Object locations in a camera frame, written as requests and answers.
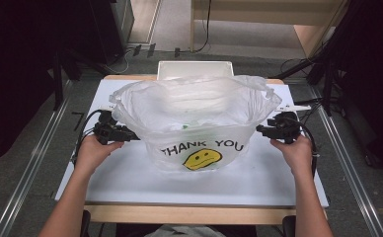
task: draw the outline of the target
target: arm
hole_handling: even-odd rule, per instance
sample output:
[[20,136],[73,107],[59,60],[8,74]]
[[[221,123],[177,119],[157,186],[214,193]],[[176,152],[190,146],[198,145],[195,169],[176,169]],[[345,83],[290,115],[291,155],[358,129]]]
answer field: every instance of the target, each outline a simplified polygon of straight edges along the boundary
[[333,236],[312,178],[310,140],[300,135],[289,145],[277,140],[270,143],[283,153],[295,179],[296,236]]
[[95,135],[87,136],[78,153],[77,165],[59,202],[39,236],[80,236],[84,201],[90,177],[112,151],[122,142],[99,143]]

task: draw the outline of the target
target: white box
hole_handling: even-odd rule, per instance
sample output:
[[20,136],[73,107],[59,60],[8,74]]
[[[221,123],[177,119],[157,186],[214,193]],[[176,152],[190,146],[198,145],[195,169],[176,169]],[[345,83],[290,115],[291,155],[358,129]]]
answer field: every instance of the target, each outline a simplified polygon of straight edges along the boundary
[[157,80],[187,76],[234,76],[230,61],[160,61]]

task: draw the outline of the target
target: smiley face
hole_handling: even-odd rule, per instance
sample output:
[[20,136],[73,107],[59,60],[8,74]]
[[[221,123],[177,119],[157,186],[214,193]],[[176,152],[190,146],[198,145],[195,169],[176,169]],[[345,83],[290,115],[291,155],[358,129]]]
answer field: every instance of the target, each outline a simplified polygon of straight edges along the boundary
[[189,170],[195,171],[218,162],[221,159],[221,153],[211,149],[201,149],[190,155],[183,165],[186,166]]

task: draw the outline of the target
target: hand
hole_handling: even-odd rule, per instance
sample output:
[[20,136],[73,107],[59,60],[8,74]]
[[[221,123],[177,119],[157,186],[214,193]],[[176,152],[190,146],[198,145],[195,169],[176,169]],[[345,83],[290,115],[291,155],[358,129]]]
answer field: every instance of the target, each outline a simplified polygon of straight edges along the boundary
[[308,138],[299,135],[291,144],[284,144],[274,139],[270,143],[281,151],[293,175],[311,174],[312,144]]
[[111,155],[113,151],[121,148],[123,142],[114,142],[108,145],[102,145],[96,135],[88,135],[84,138],[78,151],[75,171],[91,176],[97,167]]

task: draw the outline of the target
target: plastic bag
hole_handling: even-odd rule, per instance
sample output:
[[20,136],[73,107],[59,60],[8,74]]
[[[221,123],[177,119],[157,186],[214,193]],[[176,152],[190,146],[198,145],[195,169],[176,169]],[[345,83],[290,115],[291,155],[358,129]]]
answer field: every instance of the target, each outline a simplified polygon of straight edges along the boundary
[[281,98],[255,76],[185,77],[128,84],[110,96],[114,119],[146,143],[167,171],[226,166]]

